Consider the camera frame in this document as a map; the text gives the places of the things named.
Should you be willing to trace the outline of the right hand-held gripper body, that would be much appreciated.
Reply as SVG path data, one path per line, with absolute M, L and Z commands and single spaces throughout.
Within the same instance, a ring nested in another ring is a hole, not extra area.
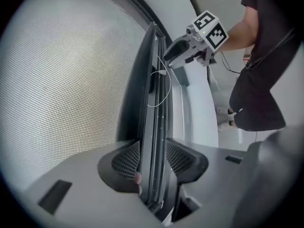
M 190 57 L 204 67 L 215 64 L 215 53 L 228 39 L 219 18 L 206 10 L 186 27 Z

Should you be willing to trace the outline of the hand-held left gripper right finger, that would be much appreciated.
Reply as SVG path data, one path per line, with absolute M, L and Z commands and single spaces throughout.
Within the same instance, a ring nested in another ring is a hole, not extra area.
M 166 158 L 177 178 L 171 221 L 177 227 L 233 228 L 245 156 L 246 151 L 167 138 Z

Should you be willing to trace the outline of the person's left hand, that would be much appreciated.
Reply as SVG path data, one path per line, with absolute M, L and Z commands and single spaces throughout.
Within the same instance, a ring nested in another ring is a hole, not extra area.
M 135 176 L 134 176 L 134 182 L 137 185 L 138 188 L 138 195 L 140 196 L 142 193 L 142 187 L 141 187 L 141 181 L 142 181 L 142 176 L 139 172 L 136 172 Z

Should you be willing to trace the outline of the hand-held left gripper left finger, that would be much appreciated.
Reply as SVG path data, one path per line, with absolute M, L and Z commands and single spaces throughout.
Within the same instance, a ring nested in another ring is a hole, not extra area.
M 29 199 L 58 227 L 160 228 L 139 199 L 138 141 L 72 155 L 28 188 Z

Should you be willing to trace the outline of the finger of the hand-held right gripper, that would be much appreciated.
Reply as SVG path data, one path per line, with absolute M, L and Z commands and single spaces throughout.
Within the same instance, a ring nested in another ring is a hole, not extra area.
M 168 66 L 169 68 L 172 69 L 177 69 L 180 67 L 183 67 L 184 65 L 191 63 L 194 61 L 196 57 L 200 55 L 199 50 L 187 50 L 184 53 L 180 54 L 179 56 L 175 57 L 172 59 L 169 63 Z
M 163 59 L 164 60 L 185 60 L 190 57 L 197 57 L 197 40 L 185 34 L 172 42 L 166 49 Z

